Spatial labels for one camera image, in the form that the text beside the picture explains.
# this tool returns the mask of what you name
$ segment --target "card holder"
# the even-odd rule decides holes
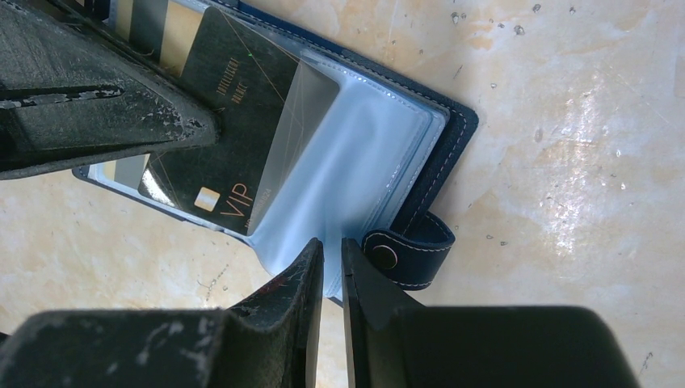
[[[174,201],[170,201],[169,204],[160,203],[151,198],[149,191],[146,194],[145,190],[136,193],[134,188],[125,187],[117,183],[115,179],[104,177],[102,165],[78,169],[74,173],[146,205],[152,205],[173,214],[175,217],[241,239],[255,249],[262,264],[271,273],[280,272],[292,262],[303,246],[300,240],[306,243],[310,238],[318,237],[325,243],[324,294],[328,297],[340,296],[342,277],[339,259],[340,241],[347,237],[359,241],[371,262],[403,289],[426,288],[432,282],[455,240],[450,229],[439,218],[429,213],[428,209],[476,130],[478,118],[475,112],[359,54],[242,2],[207,1],[201,4],[193,2],[191,5],[198,11],[203,11],[210,6],[210,12],[220,11],[232,20],[249,26],[270,41],[276,42],[281,49],[287,50],[288,54],[296,57],[300,63],[304,62],[307,68],[315,69],[316,72],[325,74],[328,78],[333,79],[340,75],[343,78],[348,77],[349,81],[354,80],[362,84],[366,82],[367,86],[373,84],[376,86],[376,91],[389,93],[385,96],[389,100],[394,99],[395,103],[401,100],[407,106],[416,109],[416,112],[422,112],[425,120],[421,121],[422,124],[412,127],[413,132],[409,130],[404,132],[404,134],[412,133],[413,136],[403,143],[397,142],[403,144],[397,148],[402,152],[394,155],[384,154],[384,147],[378,146],[379,139],[373,137],[372,131],[365,137],[359,131],[348,130],[346,132],[345,128],[350,128],[349,126],[340,125],[337,132],[335,127],[327,127],[328,122],[336,122],[334,118],[336,112],[338,112],[337,122],[340,123],[345,119],[345,115],[340,114],[340,112],[344,113],[344,109],[335,105],[335,102],[339,102],[345,93],[337,91],[336,96],[332,98],[333,102],[329,110],[321,119],[321,124],[313,131],[309,141],[305,141],[306,145],[302,147],[297,162],[292,168],[286,169],[288,177],[284,180],[283,186],[275,190],[277,193],[271,198],[272,202],[268,205],[263,204],[259,212],[256,206],[253,209],[253,212],[262,213],[257,215],[263,218],[259,218],[251,225],[251,228],[248,225],[240,232],[236,232],[235,228],[230,229],[220,225],[215,219],[189,213],[187,209],[178,206]],[[344,88],[340,80],[336,83],[341,90]],[[364,116],[366,107],[362,104],[358,108],[362,113],[356,117]],[[385,117],[384,120],[386,125],[393,124],[392,117]],[[352,127],[359,126],[359,122],[352,121],[352,123]],[[269,158],[275,154],[278,129],[275,131],[276,137],[274,137]],[[376,136],[388,136],[388,133],[378,132]],[[343,147],[342,143],[346,143],[347,148]],[[326,148],[331,145],[339,146],[331,151]],[[367,152],[355,155],[355,149],[363,149],[365,146],[377,149],[377,153],[374,155]],[[335,152],[338,152],[338,156],[331,157]],[[267,167],[269,158],[264,161]],[[374,178],[373,175],[369,175],[370,178],[368,178],[368,182],[373,182],[375,185],[382,183],[386,190],[382,193],[371,193],[371,205],[358,206],[355,202],[357,197],[349,195],[349,192],[362,190],[364,187],[345,187],[345,183],[355,182],[345,176],[345,174],[350,174],[348,170],[354,170],[345,168],[346,161],[362,163],[361,166],[366,167],[366,170],[373,171],[374,168],[380,169],[381,165],[387,166],[389,160],[397,164],[395,169],[397,173],[394,173],[396,171],[380,173],[379,176],[386,176],[385,180],[379,180],[379,176]],[[366,173],[363,168],[357,171],[356,178],[359,178],[357,175]],[[263,181],[268,175],[268,168],[262,172],[261,180]],[[149,181],[159,188],[159,185],[164,186],[163,180]],[[263,182],[259,183],[259,187],[260,189],[264,187]],[[263,195],[260,195],[263,193],[262,190],[256,196],[251,194],[252,197],[248,197],[253,201],[251,204],[263,198]],[[212,198],[218,199],[218,196],[214,196],[211,192],[205,194],[208,194],[207,198],[210,201],[216,202]],[[346,210],[350,213],[357,211],[363,214],[358,217],[347,217]],[[338,219],[336,218],[338,216],[333,214],[342,214],[342,216]]]

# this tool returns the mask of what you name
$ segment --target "wallet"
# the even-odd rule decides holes
[[[342,296],[344,238],[401,288],[429,286],[455,242],[429,208],[476,113],[239,1],[132,0],[130,15],[113,2],[107,21],[124,19],[128,41],[164,67],[164,24],[179,7],[199,25],[170,72],[220,117],[220,140],[74,174],[240,239],[272,275],[318,238],[327,297]]]

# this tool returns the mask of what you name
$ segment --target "black vip card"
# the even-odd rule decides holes
[[[204,12],[181,79],[222,119],[221,139],[151,154],[141,195],[246,234],[299,60],[216,8]]]

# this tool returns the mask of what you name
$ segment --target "strap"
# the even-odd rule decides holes
[[[442,220],[426,212],[409,234],[373,230],[364,236],[362,251],[376,269],[400,288],[425,289],[447,257],[454,234]]]

